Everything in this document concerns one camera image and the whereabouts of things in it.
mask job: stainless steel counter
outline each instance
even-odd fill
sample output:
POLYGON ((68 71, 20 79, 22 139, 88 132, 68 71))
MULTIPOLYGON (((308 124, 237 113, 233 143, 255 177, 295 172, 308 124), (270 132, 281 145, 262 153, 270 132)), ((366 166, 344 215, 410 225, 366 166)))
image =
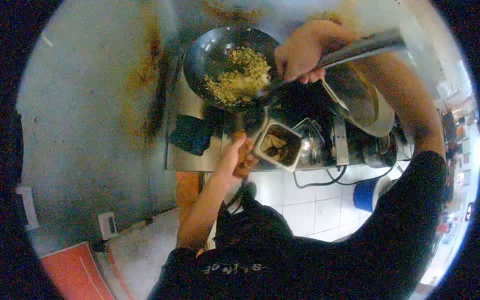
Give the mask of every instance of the stainless steel counter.
MULTIPOLYGON (((168 134, 175 129, 175 118, 179 114, 204 119, 204 101, 189 87, 183 75, 180 61, 174 69, 174 78, 167 87, 166 116, 168 118, 168 134)), ((212 136, 210 147, 202 156, 185 152, 171 143, 167 149, 167 169, 175 171, 214 171, 216 162, 220 159, 222 140, 212 136)))
MULTIPOLYGON (((168 81, 166 90, 166 112, 167 118, 167 132, 170 134, 175 129, 175 119, 179 114, 193 116, 199 119, 204 119, 205 105, 204 101, 199 98, 188 86, 185 76, 183 74, 183 67, 181 59, 177 58, 177 62, 172 64, 171 74, 174 74, 171 80, 168 81)), ((204 152, 202 156, 196 156, 187 153, 176 146, 168 143, 167 146, 167 169, 176 171, 201 171, 212 172, 215 170, 216 163, 220 159, 223 148, 230 143, 229 134, 231 133, 231 118, 232 115, 225 113, 223 116, 219 116, 220 122, 223 122, 223 130, 217 135, 213 135, 210 141, 210 147, 204 152)), ((264 108, 264 115, 262 125, 259 129, 251 132, 249 138, 252 141, 256 141, 261 132, 266 127, 270 120, 270 109, 264 108)), ((345 121, 340 117, 337 117, 334 121, 334 127, 332 129, 332 136, 336 143, 336 160, 337 164, 331 166, 325 166, 323 162, 316 165, 310 165, 308 163, 303 164, 299 162, 297 165, 298 170, 313 170, 321 168, 333 168, 342 165, 363 165, 364 160, 360 153, 348 152, 348 137, 345 131, 345 121)), ((411 145, 398 144, 398 160, 404 160, 411 158, 413 153, 413 147, 411 145)), ((261 160, 257 166, 257 171, 275 170, 276 166, 273 164, 261 160)))

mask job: metal tray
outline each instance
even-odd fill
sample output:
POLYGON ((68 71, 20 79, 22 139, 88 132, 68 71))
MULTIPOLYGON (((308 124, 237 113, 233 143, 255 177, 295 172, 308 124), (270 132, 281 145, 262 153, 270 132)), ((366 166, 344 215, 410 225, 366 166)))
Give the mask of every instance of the metal tray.
POLYGON ((289 127, 283 125, 282 123, 270 120, 267 124, 264 132, 260 136, 260 139, 257 141, 255 148, 253 150, 254 154, 257 157, 260 157, 278 167, 281 167, 289 172, 295 171, 297 163, 300 158, 300 149, 301 149, 301 135, 290 129, 289 127), (294 143, 293 156, 291 159, 291 163, 280 163, 279 161, 272 159, 268 156, 264 151, 261 150, 262 142, 264 141, 267 134, 274 134, 278 138, 287 141, 287 143, 294 143))

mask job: fried rice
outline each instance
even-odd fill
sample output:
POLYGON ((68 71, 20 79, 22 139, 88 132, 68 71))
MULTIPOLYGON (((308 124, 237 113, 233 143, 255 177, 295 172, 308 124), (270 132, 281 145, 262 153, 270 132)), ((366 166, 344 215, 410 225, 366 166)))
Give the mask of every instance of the fried rice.
POLYGON ((232 50, 228 59, 238 65, 240 71, 223 72, 216 79, 205 75, 207 89, 223 104, 234 106, 248 103, 252 100, 249 95, 269 85, 268 71, 271 67, 261 53, 239 47, 232 50))

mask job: white tile floor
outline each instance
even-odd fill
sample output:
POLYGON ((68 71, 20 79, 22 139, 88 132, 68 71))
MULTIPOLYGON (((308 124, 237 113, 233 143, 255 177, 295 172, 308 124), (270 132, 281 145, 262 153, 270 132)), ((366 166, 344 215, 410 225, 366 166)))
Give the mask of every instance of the white tile floor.
MULTIPOLYGON (((408 162, 400 162, 405 170, 408 162)), ((339 173, 329 169, 332 176, 339 173)), ((350 183, 382 175, 388 168, 350 166, 340 182, 350 183)), ((296 171, 299 185, 331 181, 326 170, 296 171)), ((401 172, 394 168, 389 176, 397 179, 401 172)), ((371 213, 357 209, 353 203, 355 185, 332 184, 299 189, 292 173, 283 171, 252 172, 249 181, 257 185, 257 200, 280 212, 297 236, 334 241, 357 231, 371 213)))

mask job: food container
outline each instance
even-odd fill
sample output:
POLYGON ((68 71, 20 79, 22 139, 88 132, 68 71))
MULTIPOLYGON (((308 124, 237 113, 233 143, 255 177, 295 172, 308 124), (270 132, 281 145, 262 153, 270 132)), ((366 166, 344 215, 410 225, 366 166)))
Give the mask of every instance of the food container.
POLYGON ((275 120, 270 120, 267 124, 265 131, 260 136, 253 152, 257 157, 261 157, 264 160, 284 168, 287 171, 295 171, 295 167, 300 158, 300 148, 301 148, 301 135, 294 132, 289 127, 283 125, 280 122, 275 120), (267 150, 270 155, 267 154, 265 145, 272 141, 272 139, 278 139, 284 142, 283 145, 272 149, 269 147, 267 150))
POLYGON ((322 161, 322 147, 325 140, 320 134, 318 125, 310 118, 303 119, 292 128, 293 131, 302 137, 302 148, 300 151, 300 161, 305 164, 315 165, 322 161))

